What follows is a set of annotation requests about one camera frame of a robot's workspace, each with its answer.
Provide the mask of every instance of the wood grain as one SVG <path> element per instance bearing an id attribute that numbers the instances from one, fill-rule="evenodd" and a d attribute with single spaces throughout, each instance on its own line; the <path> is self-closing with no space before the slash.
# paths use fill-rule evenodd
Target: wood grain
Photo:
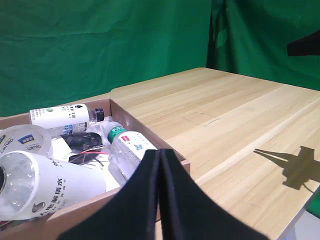
<path id="1" fill-rule="evenodd" d="M 210 198 L 271 239 L 319 186 L 319 91 L 196 68 L 94 98 L 105 96 L 184 155 Z"/>

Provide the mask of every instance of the green fabric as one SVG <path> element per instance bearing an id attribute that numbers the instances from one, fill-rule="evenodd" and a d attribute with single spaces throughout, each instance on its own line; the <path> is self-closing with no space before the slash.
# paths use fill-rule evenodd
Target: green fabric
<path id="1" fill-rule="evenodd" d="M 318 193 L 312 200 L 307 211 L 320 218 L 320 193 Z"/>
<path id="2" fill-rule="evenodd" d="M 0 3 L 0 116 L 205 67 L 211 0 Z"/>
<path id="3" fill-rule="evenodd" d="M 208 67 L 320 90 L 320 56 L 287 55 L 288 43 L 320 29 L 320 1 L 212 2 Z M 308 210 L 320 217 L 320 194 Z"/>

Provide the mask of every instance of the water bottle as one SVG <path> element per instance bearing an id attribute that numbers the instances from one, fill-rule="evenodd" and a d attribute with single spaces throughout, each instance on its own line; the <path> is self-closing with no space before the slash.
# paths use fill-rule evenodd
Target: water bottle
<path id="1" fill-rule="evenodd" d="M 111 143 L 109 161 L 115 163 L 128 180 L 145 155 L 146 150 L 157 148 L 140 132 L 127 131 L 116 121 L 104 126 Z"/>
<path id="2" fill-rule="evenodd" d="M 106 191 L 101 172 L 26 151 L 0 157 L 0 220 L 54 213 Z"/>
<path id="3" fill-rule="evenodd" d="M 29 111 L 30 124 L 48 129 L 51 137 L 85 132 L 90 124 L 105 118 L 102 108 L 89 109 L 85 104 L 54 106 Z"/>

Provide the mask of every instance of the trash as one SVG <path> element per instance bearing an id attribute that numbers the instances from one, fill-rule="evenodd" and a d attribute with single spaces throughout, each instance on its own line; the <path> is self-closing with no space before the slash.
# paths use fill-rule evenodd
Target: trash
<path id="1" fill-rule="evenodd" d="M 54 213 L 106 191 L 102 174 L 42 155 L 12 151 L 0 158 L 0 220 Z"/>
<path id="2" fill-rule="evenodd" d="M 90 124 L 88 129 L 86 130 L 87 133 L 97 133 L 101 136 L 102 144 L 104 146 L 110 146 L 110 143 L 107 139 L 107 136 L 105 136 L 104 127 L 113 121 L 112 116 L 106 116 L 103 121 L 94 122 Z"/>
<path id="3" fill-rule="evenodd" d="M 52 155 L 50 158 L 68 162 L 69 155 L 72 152 L 66 141 L 62 137 L 53 138 L 51 141 Z"/>
<path id="4" fill-rule="evenodd" d="M 136 170 L 146 150 L 157 149 L 140 132 L 127 131 L 116 121 L 105 125 L 104 132 L 111 143 L 109 161 L 119 167 L 127 180 Z"/>
<path id="5" fill-rule="evenodd" d="M 48 129 L 51 137 L 85 132 L 92 123 L 105 118 L 102 108 L 90 110 L 85 104 L 54 106 L 29 111 L 29 121 L 33 125 Z"/>
<path id="6" fill-rule="evenodd" d="M 31 124 L 11 126 L 2 130 L 0 132 L 0 157 L 15 150 L 50 157 L 52 143 L 49 131 Z"/>

